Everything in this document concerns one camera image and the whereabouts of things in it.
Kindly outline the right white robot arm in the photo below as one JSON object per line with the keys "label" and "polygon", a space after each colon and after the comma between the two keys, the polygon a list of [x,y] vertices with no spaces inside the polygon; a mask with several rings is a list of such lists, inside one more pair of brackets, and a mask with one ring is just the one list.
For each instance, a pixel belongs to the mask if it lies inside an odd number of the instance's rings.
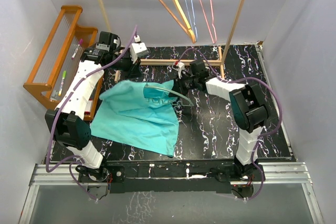
{"label": "right white robot arm", "polygon": [[229,101],[234,120],[239,128],[239,144],[234,158],[234,174],[240,180],[247,180],[255,169],[258,159],[256,145],[258,136],[269,113],[257,85],[227,83],[211,77],[202,60],[190,63],[192,73],[185,71],[185,64],[176,61],[172,69],[177,71],[173,91],[187,95],[197,89]]}

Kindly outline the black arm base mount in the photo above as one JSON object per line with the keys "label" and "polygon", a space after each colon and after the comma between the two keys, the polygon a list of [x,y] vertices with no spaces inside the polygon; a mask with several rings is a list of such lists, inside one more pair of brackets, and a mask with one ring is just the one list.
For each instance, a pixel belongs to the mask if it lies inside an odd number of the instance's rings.
{"label": "black arm base mount", "polygon": [[111,194],[136,191],[214,191],[229,194],[234,185],[249,187],[253,182],[266,179],[263,166],[258,163],[251,174],[236,176],[233,159],[107,161],[101,170],[93,171],[78,165],[76,171],[80,182],[89,185],[103,183]]}

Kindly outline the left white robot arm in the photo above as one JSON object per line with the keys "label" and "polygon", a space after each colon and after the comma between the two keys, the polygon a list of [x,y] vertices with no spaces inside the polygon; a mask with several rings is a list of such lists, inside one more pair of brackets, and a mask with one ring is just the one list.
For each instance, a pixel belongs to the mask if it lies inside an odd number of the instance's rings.
{"label": "left white robot arm", "polygon": [[134,52],[133,44],[142,44],[136,30],[126,46],[118,35],[102,31],[99,41],[83,50],[75,77],[62,100],[45,114],[50,131],[47,156],[51,155],[52,143],[59,143],[73,153],[71,158],[79,165],[90,169],[91,177],[98,182],[104,181],[109,172],[103,165],[103,155],[91,141],[90,126],[84,121],[86,106],[107,68],[133,73],[139,66],[140,54]]}

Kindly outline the teal t shirt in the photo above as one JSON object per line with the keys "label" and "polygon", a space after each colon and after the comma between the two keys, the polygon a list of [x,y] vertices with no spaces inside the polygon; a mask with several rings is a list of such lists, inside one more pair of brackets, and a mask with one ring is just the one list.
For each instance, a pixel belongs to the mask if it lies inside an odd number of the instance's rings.
{"label": "teal t shirt", "polygon": [[100,94],[101,105],[90,124],[95,137],[172,157],[179,121],[164,83],[120,81]]}

